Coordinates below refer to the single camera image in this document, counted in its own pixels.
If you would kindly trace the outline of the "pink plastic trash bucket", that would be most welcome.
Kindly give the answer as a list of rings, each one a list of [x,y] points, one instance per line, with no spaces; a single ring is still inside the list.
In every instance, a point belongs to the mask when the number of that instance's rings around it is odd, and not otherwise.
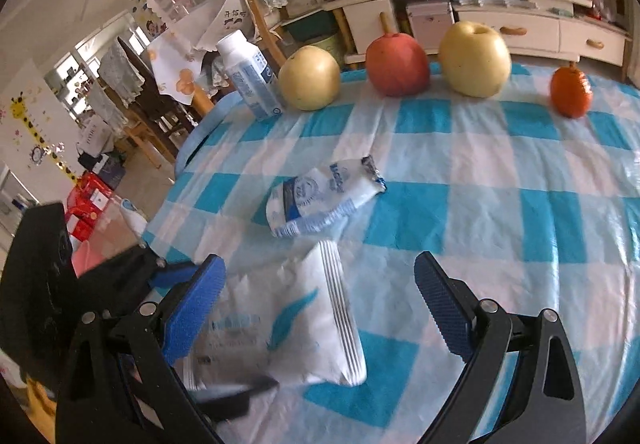
[[[72,264],[77,277],[86,274],[106,260],[104,246],[97,241],[85,240],[72,255]]]

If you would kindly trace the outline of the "white milk bottle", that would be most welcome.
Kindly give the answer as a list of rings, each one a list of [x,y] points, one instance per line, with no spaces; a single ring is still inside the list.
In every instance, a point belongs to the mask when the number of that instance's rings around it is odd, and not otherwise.
[[[235,30],[217,43],[224,72],[257,120],[283,112],[277,75],[262,51]]]

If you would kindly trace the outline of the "pink storage box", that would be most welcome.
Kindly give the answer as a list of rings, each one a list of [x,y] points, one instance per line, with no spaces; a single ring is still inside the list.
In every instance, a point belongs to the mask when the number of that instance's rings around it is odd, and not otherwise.
[[[414,0],[406,7],[413,37],[424,49],[439,48],[454,25],[450,0]]]

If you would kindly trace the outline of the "white grey foil bag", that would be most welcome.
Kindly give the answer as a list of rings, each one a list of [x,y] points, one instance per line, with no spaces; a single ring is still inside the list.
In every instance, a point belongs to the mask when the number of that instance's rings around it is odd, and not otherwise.
[[[227,281],[178,372],[191,391],[262,379],[360,386],[367,364],[335,242]]]

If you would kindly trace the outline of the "red gift bags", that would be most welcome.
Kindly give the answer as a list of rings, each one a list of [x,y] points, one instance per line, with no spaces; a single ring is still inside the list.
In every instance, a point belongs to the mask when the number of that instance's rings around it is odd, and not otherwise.
[[[113,189],[99,176],[82,174],[66,199],[65,222],[70,237],[79,242],[88,240],[112,196]]]

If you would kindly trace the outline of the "red apple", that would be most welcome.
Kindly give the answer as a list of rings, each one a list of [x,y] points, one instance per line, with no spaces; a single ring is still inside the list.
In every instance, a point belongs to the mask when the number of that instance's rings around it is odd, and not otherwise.
[[[405,33],[387,33],[374,40],[366,52],[367,76],[386,97],[406,97],[428,89],[431,69],[420,44]]]

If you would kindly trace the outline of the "yellow pear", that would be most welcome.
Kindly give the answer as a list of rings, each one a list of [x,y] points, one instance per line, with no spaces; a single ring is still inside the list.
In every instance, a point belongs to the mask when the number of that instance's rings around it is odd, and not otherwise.
[[[300,111],[317,111],[337,98],[341,70],[329,52],[307,45],[285,61],[278,79],[287,104]]]
[[[490,26],[459,21],[440,41],[437,54],[442,76],[459,94],[490,98],[499,94],[512,70],[509,48]]]

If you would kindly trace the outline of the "dark wooden chair with cover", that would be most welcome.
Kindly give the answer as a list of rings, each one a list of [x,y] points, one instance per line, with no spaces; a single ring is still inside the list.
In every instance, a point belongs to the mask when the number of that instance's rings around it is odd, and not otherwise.
[[[146,138],[168,162],[174,163],[178,155],[178,145],[172,139],[172,135],[180,132],[189,134],[194,129],[189,109],[174,98],[160,93],[149,67],[120,36],[115,38],[112,45],[118,47],[130,66],[141,76],[140,92],[134,96],[132,103],[125,107],[115,87],[102,76],[99,77],[99,81],[106,85],[107,96],[128,118],[126,132],[134,134],[132,139],[140,144]]]

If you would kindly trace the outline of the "left yellow pear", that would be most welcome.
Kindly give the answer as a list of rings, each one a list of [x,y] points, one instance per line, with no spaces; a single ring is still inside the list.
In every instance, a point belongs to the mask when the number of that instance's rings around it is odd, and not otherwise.
[[[329,52],[307,45],[285,61],[278,79],[287,104],[300,111],[317,111],[337,98],[341,70]]]

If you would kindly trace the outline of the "right yellow pear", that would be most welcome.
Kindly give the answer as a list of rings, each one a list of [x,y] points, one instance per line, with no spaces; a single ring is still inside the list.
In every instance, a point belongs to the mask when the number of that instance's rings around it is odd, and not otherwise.
[[[442,76],[459,94],[490,98],[499,94],[512,70],[509,48],[490,26],[459,21],[440,41],[437,54]]]

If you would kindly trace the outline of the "blue checkered tablecloth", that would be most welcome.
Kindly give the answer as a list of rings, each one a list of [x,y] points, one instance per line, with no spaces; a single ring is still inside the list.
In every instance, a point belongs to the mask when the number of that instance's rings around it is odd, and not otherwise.
[[[551,71],[512,69],[495,99],[453,92],[384,98],[363,72],[335,104],[256,121],[235,107],[152,219],[145,239],[175,261],[220,255],[229,271],[284,259],[270,189],[341,159],[372,156],[387,189],[333,227],[368,378],[282,389],[219,427],[229,443],[413,443],[462,369],[413,278],[428,251],[479,297],[513,313],[559,313],[594,441],[639,377],[639,93],[592,76],[577,120],[548,105]]]

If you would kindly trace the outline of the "white mesh food cover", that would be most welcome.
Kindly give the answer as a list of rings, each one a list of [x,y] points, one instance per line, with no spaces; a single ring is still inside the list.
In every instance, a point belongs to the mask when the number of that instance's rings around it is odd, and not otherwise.
[[[213,52],[218,40],[254,24],[244,0],[146,0],[151,10],[184,45]]]

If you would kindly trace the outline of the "dining table with white cloth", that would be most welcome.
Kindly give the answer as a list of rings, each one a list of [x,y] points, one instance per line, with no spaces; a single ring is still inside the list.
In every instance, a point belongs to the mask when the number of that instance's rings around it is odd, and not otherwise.
[[[201,117],[212,111],[210,87],[201,76],[205,52],[193,49],[171,30],[155,37],[146,51],[160,95],[190,106]]]

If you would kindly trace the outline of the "white blue plastic bag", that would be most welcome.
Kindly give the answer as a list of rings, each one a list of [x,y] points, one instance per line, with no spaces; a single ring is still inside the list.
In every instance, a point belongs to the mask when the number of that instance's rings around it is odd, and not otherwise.
[[[387,190],[371,155],[314,167],[271,190],[266,220],[273,236],[318,234]]]

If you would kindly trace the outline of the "green waste bin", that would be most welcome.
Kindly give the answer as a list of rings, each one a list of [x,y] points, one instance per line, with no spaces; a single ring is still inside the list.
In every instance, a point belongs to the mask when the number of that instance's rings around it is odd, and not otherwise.
[[[344,57],[346,55],[346,48],[341,34],[339,34],[338,32],[313,37],[310,40],[307,40],[305,45],[310,45],[325,50],[332,55],[332,57],[341,68],[345,66]]]

